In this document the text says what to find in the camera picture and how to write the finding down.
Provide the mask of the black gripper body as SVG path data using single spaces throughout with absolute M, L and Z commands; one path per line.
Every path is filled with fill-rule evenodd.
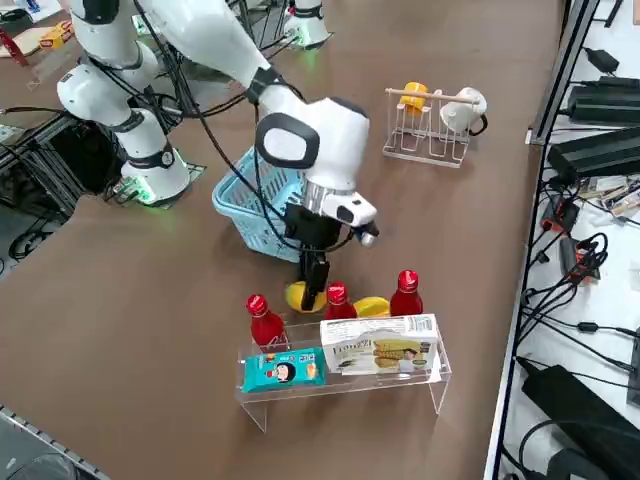
M 285 237 L 300 242 L 307 250 L 329 252 L 336 248 L 342 224 L 305 207 L 287 203 L 284 212 Z

